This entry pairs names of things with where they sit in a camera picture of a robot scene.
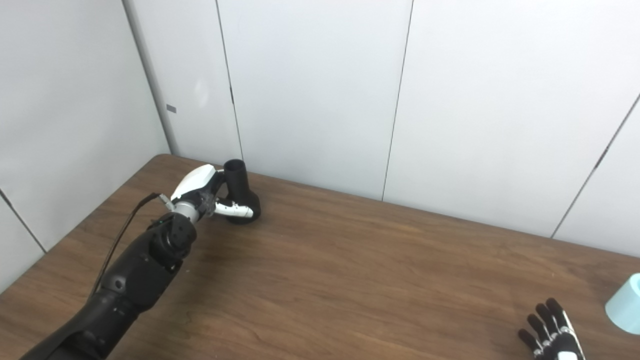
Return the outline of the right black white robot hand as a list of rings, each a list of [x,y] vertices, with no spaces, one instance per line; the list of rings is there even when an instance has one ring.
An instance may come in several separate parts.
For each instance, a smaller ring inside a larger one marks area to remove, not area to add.
[[[585,353],[569,315],[551,297],[535,306],[535,314],[526,317],[531,333],[518,330],[519,340],[528,348],[533,360],[585,360]]]

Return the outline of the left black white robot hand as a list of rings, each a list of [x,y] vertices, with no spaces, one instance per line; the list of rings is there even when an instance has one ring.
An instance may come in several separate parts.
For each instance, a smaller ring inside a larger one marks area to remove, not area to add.
[[[172,214],[182,215],[192,224],[213,215],[249,221],[258,218],[256,205],[239,203],[230,199],[230,195],[227,198],[217,195],[225,183],[224,170],[217,170],[212,164],[199,166],[178,183],[170,198],[166,200],[166,207]]]

